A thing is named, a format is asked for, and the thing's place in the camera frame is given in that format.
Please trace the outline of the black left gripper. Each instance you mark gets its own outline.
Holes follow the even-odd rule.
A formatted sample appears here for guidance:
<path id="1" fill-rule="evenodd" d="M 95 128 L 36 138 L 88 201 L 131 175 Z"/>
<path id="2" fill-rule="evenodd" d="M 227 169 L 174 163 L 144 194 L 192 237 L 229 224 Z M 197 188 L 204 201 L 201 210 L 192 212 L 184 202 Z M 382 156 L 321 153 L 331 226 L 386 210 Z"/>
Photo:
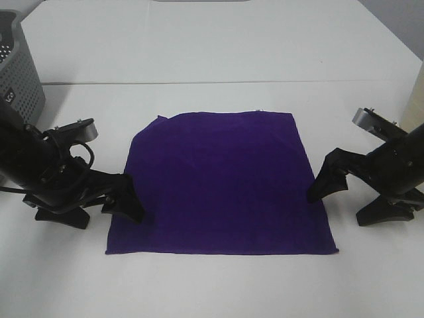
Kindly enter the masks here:
<path id="1" fill-rule="evenodd" d="M 38 209 L 36 221 L 86 229 L 84 207 L 102 205 L 102 213 L 141 223 L 145 211 L 132 178 L 93 170 L 88 144 L 60 140 L 54 129 L 41 132 L 11 106 L 1 106 L 1 175 L 17 185 L 1 191 L 22 194 Z"/>

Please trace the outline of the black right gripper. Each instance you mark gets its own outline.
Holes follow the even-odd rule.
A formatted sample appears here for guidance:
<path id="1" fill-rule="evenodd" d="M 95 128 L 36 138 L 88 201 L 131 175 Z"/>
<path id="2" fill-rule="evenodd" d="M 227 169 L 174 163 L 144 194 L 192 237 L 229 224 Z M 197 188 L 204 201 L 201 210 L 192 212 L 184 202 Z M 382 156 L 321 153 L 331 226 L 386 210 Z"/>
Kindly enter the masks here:
<path id="1" fill-rule="evenodd" d="M 423 208 L 423 194 L 416 190 L 423 183 L 423 125 L 367 155 L 334 149 L 308 188 L 307 202 L 347 190 L 348 174 L 381 194 L 356 213 L 359 226 L 414 219 L 414 212 Z"/>

